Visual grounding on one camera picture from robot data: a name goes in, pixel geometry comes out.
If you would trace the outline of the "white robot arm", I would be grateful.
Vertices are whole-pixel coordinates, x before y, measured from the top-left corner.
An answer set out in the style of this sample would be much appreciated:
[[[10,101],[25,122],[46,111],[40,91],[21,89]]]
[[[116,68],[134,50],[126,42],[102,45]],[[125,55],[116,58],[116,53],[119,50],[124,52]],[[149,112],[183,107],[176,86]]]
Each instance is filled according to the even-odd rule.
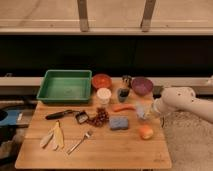
[[[151,104],[149,114],[154,117],[187,111],[213,124],[213,101],[199,99],[190,87],[168,87]]]

